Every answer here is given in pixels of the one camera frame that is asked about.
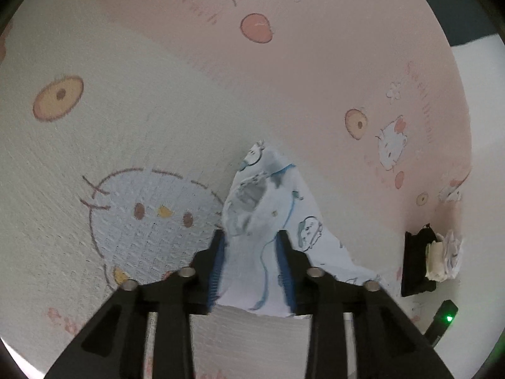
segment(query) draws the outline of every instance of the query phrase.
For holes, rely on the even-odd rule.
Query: white surface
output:
[[[16,362],[23,371],[23,373],[27,376],[28,379],[42,379],[45,375],[35,369],[32,365],[30,365],[19,353],[17,353],[14,349],[12,349],[8,344],[6,344],[3,339],[0,339],[5,345],[6,349],[11,354],[14,362]]]
[[[498,35],[453,48],[470,107],[473,170],[461,186],[464,263],[457,280],[425,296],[434,314],[450,298],[458,316],[436,351],[455,379],[470,379],[505,327],[505,46]]]

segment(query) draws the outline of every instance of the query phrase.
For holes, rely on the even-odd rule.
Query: white paper with cartoon print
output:
[[[286,229],[293,247],[338,280],[361,285],[376,278],[356,266],[323,225],[321,212],[298,169],[263,142],[247,153],[223,208],[228,240],[220,284],[221,305],[257,314],[289,316],[274,238]]]

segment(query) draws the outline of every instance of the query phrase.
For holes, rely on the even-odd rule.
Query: yellow object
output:
[[[121,285],[124,281],[129,279],[126,272],[124,272],[121,268],[118,268],[117,266],[114,267],[113,273],[114,273],[114,280],[118,285]]]
[[[158,208],[158,216],[160,218],[170,218],[171,216],[173,215],[173,212],[170,211],[167,207],[165,207],[164,205],[161,205],[159,208]]]

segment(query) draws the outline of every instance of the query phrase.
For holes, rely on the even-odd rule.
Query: hello kitty print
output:
[[[92,240],[112,288],[128,278],[156,282],[187,266],[221,226],[221,200],[180,175],[130,168],[96,185],[83,180],[91,195],[81,202],[89,208]]]
[[[422,226],[441,190],[469,173],[468,110],[457,71],[436,65],[445,58],[455,69],[454,59],[422,39],[421,24],[433,18],[403,29],[393,18],[404,11],[387,19],[370,12],[371,2],[377,13],[393,13],[410,0],[97,1],[117,24],[249,104],[257,116],[251,123],[268,125],[388,226]],[[380,34],[370,34],[362,18],[378,22]],[[448,112],[449,103],[461,110]],[[259,155],[261,148],[253,149],[240,169]],[[397,214],[405,206],[416,211],[407,222]]]

